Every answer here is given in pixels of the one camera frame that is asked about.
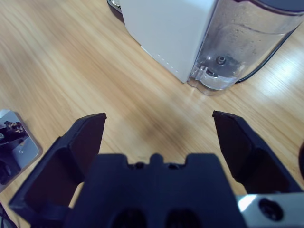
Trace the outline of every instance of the white appliance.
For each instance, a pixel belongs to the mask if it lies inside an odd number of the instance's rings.
[[[210,94],[263,60],[302,21],[302,0],[120,0],[128,32],[151,57]]]

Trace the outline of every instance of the black lid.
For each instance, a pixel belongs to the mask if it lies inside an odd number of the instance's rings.
[[[283,14],[303,14],[304,0],[249,0],[266,10]]]

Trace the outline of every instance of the black plastic mount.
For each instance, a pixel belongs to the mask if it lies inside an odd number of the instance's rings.
[[[59,137],[9,203],[32,227],[62,227],[78,184],[99,152],[105,114],[78,119]]]
[[[248,193],[301,192],[243,118],[223,112],[213,117],[231,174]],[[165,164],[159,154],[149,164],[97,155],[105,120],[105,114],[77,120],[15,194],[9,206],[33,228],[246,227],[214,154],[190,154],[185,164]]]
[[[247,193],[302,192],[266,142],[242,117],[216,111],[213,117],[230,172]]]
[[[184,165],[130,167],[122,154],[100,154],[66,228],[244,228],[218,158],[190,154]]]

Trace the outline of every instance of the wood grain surface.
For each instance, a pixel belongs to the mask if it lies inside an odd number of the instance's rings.
[[[304,26],[253,78],[220,96],[182,84],[128,34],[106,0],[0,1],[0,109],[18,112],[45,153],[85,115],[106,112],[100,153],[129,162],[184,162],[188,153],[221,155],[213,110],[244,117],[304,187],[298,153],[304,141]],[[1,194],[6,206],[35,167]]]

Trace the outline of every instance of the clear plastic reservoir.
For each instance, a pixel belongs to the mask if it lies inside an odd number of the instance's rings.
[[[275,11],[248,0],[218,0],[190,84],[200,83],[209,91],[231,87],[303,19],[302,13]]]

